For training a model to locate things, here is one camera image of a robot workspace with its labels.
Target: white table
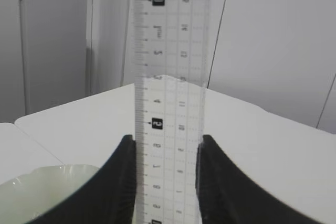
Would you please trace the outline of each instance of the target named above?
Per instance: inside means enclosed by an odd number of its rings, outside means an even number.
[[[16,125],[66,164],[102,166],[134,133],[129,85],[18,119]],[[207,91],[211,134],[252,180],[300,212],[336,223],[336,137]]]
[[[0,185],[34,169],[60,164],[15,125],[0,124]]]

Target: transparent ruler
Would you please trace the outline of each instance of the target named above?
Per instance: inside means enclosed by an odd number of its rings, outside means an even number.
[[[133,0],[136,223],[200,221],[210,0]]]

